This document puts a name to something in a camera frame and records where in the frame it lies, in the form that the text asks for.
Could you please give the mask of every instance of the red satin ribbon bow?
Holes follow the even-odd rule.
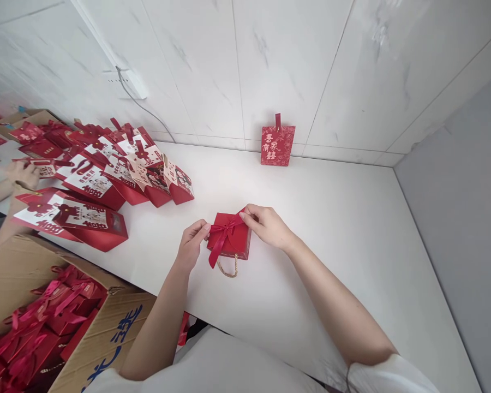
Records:
[[[218,238],[217,242],[214,244],[213,249],[211,250],[211,254],[209,255],[209,264],[212,269],[214,269],[214,266],[217,263],[218,256],[222,252],[222,248],[224,247],[225,240],[229,236],[229,234],[232,232],[233,228],[237,225],[243,224],[244,221],[240,218],[238,215],[239,213],[242,213],[246,208],[244,207],[242,210],[240,210],[238,213],[236,213],[232,219],[228,221],[227,224],[225,224],[223,227],[220,225],[212,225],[211,230],[209,231],[210,234],[216,233],[216,232],[222,232],[220,237]]]

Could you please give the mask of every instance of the cardboard box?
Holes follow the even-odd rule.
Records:
[[[0,119],[0,134],[7,139],[14,140],[18,142],[18,139],[10,135],[11,131],[22,127],[24,121],[39,126],[41,124],[49,123],[49,120],[58,122],[59,119],[54,117],[46,109],[26,109],[24,112],[17,112],[10,116],[6,116]]]
[[[107,298],[83,339],[53,382],[50,393],[79,393],[107,368],[119,368],[156,297],[103,269],[34,236],[15,236],[0,247],[0,333],[2,320],[37,299],[30,291],[58,274],[51,266],[76,266],[107,288]]]

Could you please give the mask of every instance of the folded gift box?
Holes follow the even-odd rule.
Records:
[[[251,241],[251,229],[242,221],[240,216],[226,213],[217,213],[214,219],[214,224],[211,226],[209,232],[209,239],[207,241],[207,248],[211,250],[209,255],[209,264],[212,269],[216,263],[218,267],[226,276],[229,276],[224,272],[218,257],[230,257],[235,259],[247,260],[249,257],[249,243]]]
[[[28,207],[13,221],[34,230],[86,243],[107,252],[128,239],[124,217],[114,210],[45,188],[18,195]]]

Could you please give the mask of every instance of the red ribbon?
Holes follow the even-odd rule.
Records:
[[[90,160],[88,160],[87,158],[85,158],[85,159],[83,159],[83,160],[80,162],[80,164],[78,164],[78,166],[77,166],[76,168],[71,169],[71,173],[76,172],[76,173],[77,173],[77,174],[79,174],[79,175],[83,175],[85,172],[87,172],[87,171],[89,171],[91,168],[93,168],[93,165],[94,165],[94,164],[93,164],[93,163],[92,163]]]
[[[135,152],[135,155],[138,158],[146,159],[147,157],[149,157],[149,153],[144,150],[142,141],[140,139],[136,140],[136,149],[137,152]]]
[[[223,227],[221,227],[220,225],[211,226],[211,230],[209,231],[210,234],[222,232],[220,237],[217,239],[217,242],[214,244],[213,249],[211,250],[211,254],[209,255],[209,264],[212,269],[214,269],[214,266],[217,263],[218,256],[220,255],[220,253],[222,252],[222,248],[224,247],[225,240],[227,239],[233,228],[244,223],[244,221],[240,218],[238,214],[242,213],[245,209],[246,208],[244,207],[242,210],[236,213]]]
[[[59,216],[63,222],[66,222],[69,216],[77,216],[78,211],[75,207],[70,207],[69,205],[63,204],[58,207],[60,210]]]

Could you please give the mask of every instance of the person's hand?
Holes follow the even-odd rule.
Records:
[[[211,224],[208,224],[204,219],[200,219],[186,228],[180,240],[175,265],[181,266],[188,272],[193,270],[200,255],[200,243],[202,240],[207,240],[210,229]]]
[[[40,180],[40,170],[36,165],[25,165],[25,161],[12,161],[5,173],[12,185],[18,181],[23,187],[35,190]]]
[[[263,242],[283,251],[297,239],[272,207],[248,204],[240,217]]]

